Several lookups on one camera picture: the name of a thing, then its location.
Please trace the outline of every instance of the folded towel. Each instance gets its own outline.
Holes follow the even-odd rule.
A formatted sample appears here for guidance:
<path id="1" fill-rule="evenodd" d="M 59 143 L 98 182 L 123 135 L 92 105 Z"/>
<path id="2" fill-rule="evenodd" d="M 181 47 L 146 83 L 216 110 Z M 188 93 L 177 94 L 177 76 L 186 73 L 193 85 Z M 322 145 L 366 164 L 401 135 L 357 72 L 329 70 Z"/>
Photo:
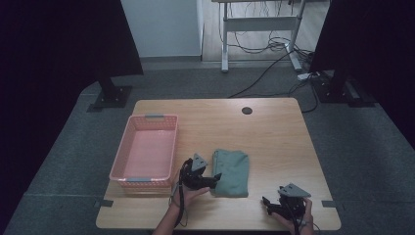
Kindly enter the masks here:
<path id="1" fill-rule="evenodd" d="M 213 153 L 212 175 L 222 173 L 211 193 L 217 197 L 248 197 L 250 162 L 242 151 L 218 149 Z"/>

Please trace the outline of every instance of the gray carpet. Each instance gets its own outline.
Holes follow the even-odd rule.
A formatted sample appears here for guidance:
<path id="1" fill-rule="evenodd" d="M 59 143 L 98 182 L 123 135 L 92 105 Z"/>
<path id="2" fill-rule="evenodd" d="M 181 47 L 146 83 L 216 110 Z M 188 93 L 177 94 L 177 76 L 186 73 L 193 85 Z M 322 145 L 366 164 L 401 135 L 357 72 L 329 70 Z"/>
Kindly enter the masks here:
<path id="1" fill-rule="evenodd" d="M 135 103 L 142 99 L 227 98 L 252 84 L 264 70 L 232 68 L 222 73 L 217 68 L 154 69 L 145 70 L 143 76 L 115 77 L 116 85 L 133 86 L 128 103 L 123 109 L 99 113 L 86 112 L 100 92 L 97 83 L 90 85 L 79 95 L 5 234 L 149 234 L 144 230 L 99 229 L 95 225 L 99 211 L 95 204 L 104 197 L 115 153 Z M 243 95 L 282 97 L 296 83 L 297 74 L 283 63 Z M 292 96 L 304 111 L 316 102 L 309 84 Z M 342 221 L 340 230 L 321 234 L 415 233 L 415 152 L 383 109 L 379 105 L 350 108 L 345 104 L 319 104 L 303 116 Z"/>

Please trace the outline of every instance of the white wall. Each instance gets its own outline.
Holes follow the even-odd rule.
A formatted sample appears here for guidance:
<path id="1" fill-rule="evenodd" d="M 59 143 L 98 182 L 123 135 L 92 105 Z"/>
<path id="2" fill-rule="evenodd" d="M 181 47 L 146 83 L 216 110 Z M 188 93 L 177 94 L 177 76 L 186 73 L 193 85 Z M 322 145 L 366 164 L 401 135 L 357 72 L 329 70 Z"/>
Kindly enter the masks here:
<path id="1" fill-rule="evenodd" d="M 202 55 L 202 0 L 121 3 L 140 57 Z"/>

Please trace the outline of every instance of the metal frame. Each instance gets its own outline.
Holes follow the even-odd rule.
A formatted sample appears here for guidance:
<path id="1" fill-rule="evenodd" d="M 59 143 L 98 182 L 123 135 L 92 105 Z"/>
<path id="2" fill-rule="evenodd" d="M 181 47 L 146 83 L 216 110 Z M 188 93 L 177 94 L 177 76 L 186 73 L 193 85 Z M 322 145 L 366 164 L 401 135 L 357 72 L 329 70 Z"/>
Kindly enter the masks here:
<path id="1" fill-rule="evenodd" d="M 302 13 L 305 7 L 305 0 L 301 0 L 300 11 L 295 17 L 273 17 L 273 18 L 228 18 L 228 3 L 224 4 L 223 12 L 223 44 L 222 44 L 222 71 L 228 72 L 228 32 L 233 31 L 269 31 L 269 30 L 290 30 L 292 32 L 290 43 L 286 44 L 287 53 L 296 71 L 301 71 L 299 58 L 294 51 L 297 35 L 299 34 Z"/>

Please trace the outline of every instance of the pink plastic basket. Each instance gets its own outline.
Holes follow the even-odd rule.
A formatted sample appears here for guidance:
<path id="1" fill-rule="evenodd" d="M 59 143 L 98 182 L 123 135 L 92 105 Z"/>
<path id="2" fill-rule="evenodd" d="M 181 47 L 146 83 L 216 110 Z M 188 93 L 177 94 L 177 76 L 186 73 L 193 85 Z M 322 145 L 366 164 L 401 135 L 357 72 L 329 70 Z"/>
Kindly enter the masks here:
<path id="1" fill-rule="evenodd" d="M 178 116 L 131 116 L 110 179 L 125 188 L 171 187 Z"/>

